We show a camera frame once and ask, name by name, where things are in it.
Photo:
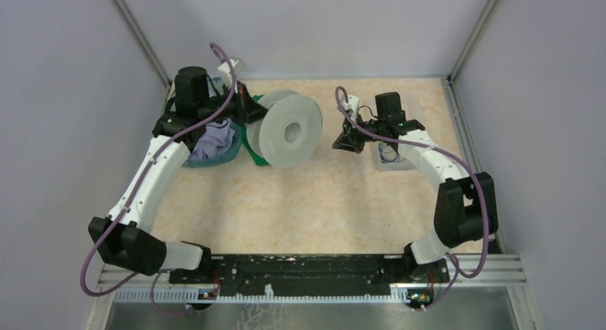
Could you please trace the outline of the white filament spool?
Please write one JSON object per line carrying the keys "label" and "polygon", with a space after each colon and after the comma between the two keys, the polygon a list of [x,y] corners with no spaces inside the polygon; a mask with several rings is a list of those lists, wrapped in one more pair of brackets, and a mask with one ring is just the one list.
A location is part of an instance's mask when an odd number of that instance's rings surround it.
{"label": "white filament spool", "polygon": [[309,159],[323,132],[318,103],[291,89],[268,92],[257,103],[265,107],[267,113],[246,127],[252,151],[280,169],[293,168]]}

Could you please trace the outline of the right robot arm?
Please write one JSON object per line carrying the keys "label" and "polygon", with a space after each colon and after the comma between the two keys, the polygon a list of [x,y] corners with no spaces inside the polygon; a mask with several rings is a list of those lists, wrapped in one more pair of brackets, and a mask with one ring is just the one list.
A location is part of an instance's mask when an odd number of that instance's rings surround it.
{"label": "right robot arm", "polygon": [[[421,122],[407,118],[397,92],[376,95],[376,116],[368,121],[344,87],[338,86],[334,95],[344,122],[333,149],[359,154],[368,142],[387,144],[437,192],[432,229],[405,246],[399,270],[410,281],[421,281],[431,264],[448,258],[463,277],[478,276],[485,267],[490,235],[498,229],[493,178],[474,172],[460,157],[436,145]],[[482,243],[480,260],[473,271],[463,272],[452,250],[471,241]]]}

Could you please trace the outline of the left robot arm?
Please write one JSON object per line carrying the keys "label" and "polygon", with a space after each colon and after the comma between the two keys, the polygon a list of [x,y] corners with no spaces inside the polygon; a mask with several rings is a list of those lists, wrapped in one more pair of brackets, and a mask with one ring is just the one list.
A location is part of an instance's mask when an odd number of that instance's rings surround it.
{"label": "left robot arm", "polygon": [[89,223],[92,251],[105,264],[145,276],[160,271],[186,271],[198,283],[212,278],[214,263],[209,248],[161,241],[151,231],[162,197],[207,126],[249,125],[262,120],[268,112],[251,97],[246,85],[237,81],[238,61],[224,62],[218,72],[221,89],[200,66],[178,70],[174,96],[155,124],[146,156],[134,178],[108,215],[94,217]]}

